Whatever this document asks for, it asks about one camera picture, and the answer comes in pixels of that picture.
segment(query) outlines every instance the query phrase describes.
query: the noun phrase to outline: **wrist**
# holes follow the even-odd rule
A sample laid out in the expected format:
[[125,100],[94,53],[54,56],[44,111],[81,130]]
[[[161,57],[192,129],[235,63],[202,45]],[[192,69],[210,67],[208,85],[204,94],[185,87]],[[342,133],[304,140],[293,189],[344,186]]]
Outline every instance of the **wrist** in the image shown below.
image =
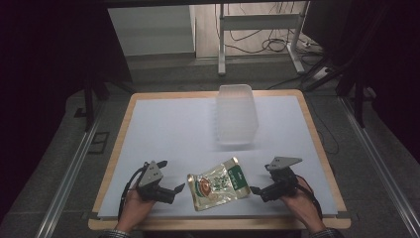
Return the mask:
[[100,237],[121,237],[121,238],[130,238],[131,235],[130,233],[124,232],[124,231],[120,231],[117,229],[113,229],[113,230],[109,230],[107,231],[107,233],[105,233],[105,236],[100,236]]
[[321,220],[305,224],[310,234],[315,234],[327,229]]
[[118,222],[118,224],[115,226],[115,229],[119,230],[119,231],[122,231],[122,232],[125,232],[125,233],[131,233],[132,230],[133,230],[133,227],[131,227],[129,225],[126,225],[122,222]]

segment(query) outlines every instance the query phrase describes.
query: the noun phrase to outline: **black cable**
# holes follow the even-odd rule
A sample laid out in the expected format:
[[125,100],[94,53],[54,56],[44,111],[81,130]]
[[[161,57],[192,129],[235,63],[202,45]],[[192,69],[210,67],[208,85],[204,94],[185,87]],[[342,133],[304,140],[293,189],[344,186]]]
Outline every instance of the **black cable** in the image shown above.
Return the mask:
[[[228,15],[230,15],[229,6],[230,6],[230,4],[228,4]],[[255,31],[254,33],[251,33],[250,35],[244,36],[244,37],[239,38],[239,39],[235,39],[235,38],[234,38],[234,36],[232,35],[232,31],[229,31],[229,34],[231,35],[232,40],[234,40],[235,42],[238,42],[238,41],[244,40],[244,39],[246,39],[246,38],[249,38],[249,37],[251,37],[251,36],[253,36],[253,35],[255,35],[255,34],[257,34],[257,33],[261,32],[261,31],[262,31],[262,30],[257,30],[257,31]]]
[[298,176],[298,175],[296,175],[296,176],[299,177],[299,178],[301,178],[303,181],[306,182],[306,184],[309,187],[309,190],[306,189],[304,186],[302,186],[299,183],[296,185],[296,188],[298,188],[301,191],[303,191],[311,199],[312,203],[315,205],[315,208],[316,208],[316,210],[318,212],[319,218],[322,220],[323,217],[322,217],[321,205],[319,204],[318,199],[315,197],[314,190],[312,189],[312,187],[309,185],[309,183],[306,181],[306,179],[304,177]]
[[136,172],[134,172],[129,182],[127,182],[126,186],[124,187],[123,193],[121,194],[120,207],[118,208],[118,220],[120,220],[121,214],[123,213],[123,208],[124,208],[124,204],[126,203],[127,193],[130,190],[130,186],[131,186],[131,183],[133,182],[133,179],[136,177],[138,173],[140,173],[144,169],[145,168],[142,167],[142,168],[139,168]]
[[278,5],[278,2],[274,3],[274,5],[272,6],[272,8],[271,8],[271,9],[269,9],[268,14],[270,14],[270,13],[271,13],[271,11],[272,11],[272,9],[274,9],[274,7],[275,7],[275,6],[277,6],[277,5]]
[[324,146],[324,135],[318,130],[316,130],[316,132],[318,132],[319,139],[321,140],[321,145]]
[[280,9],[278,9],[278,13],[281,13],[281,9],[283,8],[283,2],[280,4]]
[[[216,12],[216,4],[214,5],[214,17],[215,17],[215,23],[216,23],[216,33],[217,33],[217,37],[220,39],[219,29],[217,28],[217,12]],[[244,53],[247,53],[247,54],[257,54],[257,53],[261,53],[261,52],[263,52],[263,51],[272,51],[272,52],[277,52],[277,53],[279,53],[279,52],[281,52],[281,51],[283,51],[283,50],[285,49],[285,41],[284,41],[284,40],[282,40],[282,39],[271,39],[270,37],[271,37],[271,35],[272,35],[272,32],[273,32],[273,31],[274,31],[274,30],[271,30],[271,32],[270,32],[270,34],[269,34],[269,36],[268,36],[268,39],[262,42],[262,49],[261,49],[261,50],[259,50],[259,51],[256,51],[256,52],[249,52],[249,51],[243,50],[243,49],[241,49],[241,48],[234,47],[234,46],[230,46],[230,45],[226,45],[226,44],[225,44],[225,47],[227,47],[227,48],[233,48],[233,49],[236,49],[236,50],[238,50],[238,51],[241,51],[241,52],[244,52]],[[271,47],[271,44],[274,44],[274,43],[279,43],[279,42],[283,42],[283,43],[284,43],[284,47],[283,47],[281,50],[274,50],[274,49]]]
[[326,62],[329,59],[328,55],[323,55],[322,58],[315,63],[315,65],[313,65],[308,72],[306,72],[304,75],[304,77],[302,78],[302,81],[299,83],[299,85],[297,86],[297,89],[302,89],[303,84],[306,82],[306,80],[308,80],[309,78],[311,78],[313,76],[313,73],[316,71],[316,69],[318,69],[321,65],[323,65],[324,62]]
[[324,148],[324,150],[325,150],[325,152],[326,153],[328,153],[328,154],[331,154],[331,155],[338,155],[339,153],[340,153],[340,144],[339,144],[339,142],[337,141],[337,139],[334,137],[334,135],[333,135],[333,133],[330,131],[330,129],[327,127],[327,125],[325,124],[325,122],[321,119],[321,117],[318,115],[318,112],[316,111],[316,109],[315,109],[315,106],[314,106],[314,104],[312,103],[312,100],[310,99],[310,97],[305,93],[305,92],[303,92],[303,94],[305,95],[305,98],[307,98],[308,100],[307,101],[309,101],[309,104],[311,105],[311,108],[312,108],[312,111],[314,112],[314,114],[315,114],[315,116],[319,119],[319,121],[322,123],[322,125],[327,129],[327,131],[328,131],[328,133],[331,135],[331,137],[333,138],[333,141],[335,142],[335,144],[336,144],[336,146],[337,146],[337,149],[335,150],[335,151],[328,151],[328,150],[326,150],[325,148]]
[[[291,14],[291,11],[293,11],[293,6],[294,6],[294,2],[293,2],[293,5],[291,5],[291,9],[290,9],[290,14]],[[288,40],[288,35],[289,35],[289,33],[290,33],[290,29],[287,29],[287,39],[286,39],[286,41],[289,43],[289,40]]]
[[303,75],[299,75],[299,76],[297,76],[297,77],[290,78],[290,79],[288,79],[288,80],[286,80],[286,81],[279,82],[279,83],[277,83],[277,84],[275,84],[275,85],[272,85],[272,86],[268,87],[266,90],[271,90],[271,89],[273,89],[273,88],[275,88],[275,87],[277,87],[277,86],[280,86],[280,85],[282,85],[282,84],[285,84],[285,83],[287,83],[287,82],[297,80],[297,79],[301,78],[302,76],[303,76]]

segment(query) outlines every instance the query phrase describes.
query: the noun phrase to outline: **metal rail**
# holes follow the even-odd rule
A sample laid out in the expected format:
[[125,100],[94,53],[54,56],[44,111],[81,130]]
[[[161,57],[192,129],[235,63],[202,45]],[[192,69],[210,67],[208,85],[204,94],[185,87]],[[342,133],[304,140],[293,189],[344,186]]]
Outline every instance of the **metal rail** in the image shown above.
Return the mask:
[[35,237],[44,238],[52,237],[55,230],[56,224],[59,220],[59,217],[64,209],[65,203],[67,202],[68,196],[71,192],[71,188],[74,185],[74,181],[77,178],[78,172],[83,164],[87,150],[92,142],[93,136],[95,135],[96,129],[99,125],[99,121],[102,117],[103,108],[105,107],[105,101],[98,101],[96,107],[96,116],[90,130],[84,133],[83,139],[80,142],[79,147],[77,148],[76,153],[71,160],[70,165],[65,172],[64,177],[62,178],[61,184],[58,187],[58,190],[55,193],[52,203],[44,216],[44,220],[41,223],[40,229],[37,232]]
[[417,217],[413,207],[411,206],[405,194],[399,188],[399,185],[396,183],[395,179],[387,168],[380,153],[371,141],[368,132],[366,129],[359,126],[359,123],[353,116],[353,107],[350,102],[343,97],[339,97],[339,101],[343,105],[350,123],[352,124],[357,136],[359,137],[359,140],[362,142],[362,145],[367,151],[367,155],[370,158],[371,164],[376,170],[380,180],[383,183],[383,186],[389,194],[389,197],[401,215],[401,218],[407,226],[408,231],[412,237],[420,237],[419,218]]

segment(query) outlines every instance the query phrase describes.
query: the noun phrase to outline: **dark background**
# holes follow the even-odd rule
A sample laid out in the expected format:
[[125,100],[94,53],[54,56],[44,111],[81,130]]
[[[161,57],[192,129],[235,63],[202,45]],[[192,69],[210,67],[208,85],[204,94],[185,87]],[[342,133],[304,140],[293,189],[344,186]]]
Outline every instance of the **dark background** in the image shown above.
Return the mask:
[[419,162],[420,1],[311,2],[302,32],[331,55],[335,66],[343,65],[360,45],[380,4],[386,2],[390,8],[351,75],[361,76],[365,87],[373,89],[374,110]]
[[104,7],[2,3],[0,24],[3,218],[51,142],[66,99],[86,79],[131,78]]

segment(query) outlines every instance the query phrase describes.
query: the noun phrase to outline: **transparent box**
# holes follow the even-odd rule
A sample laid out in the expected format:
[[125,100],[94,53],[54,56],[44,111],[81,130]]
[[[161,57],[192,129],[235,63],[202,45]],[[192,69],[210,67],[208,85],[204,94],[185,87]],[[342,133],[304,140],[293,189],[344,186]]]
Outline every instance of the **transparent box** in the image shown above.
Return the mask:
[[217,136],[221,144],[249,144],[259,127],[253,91],[246,84],[222,85],[216,97]]

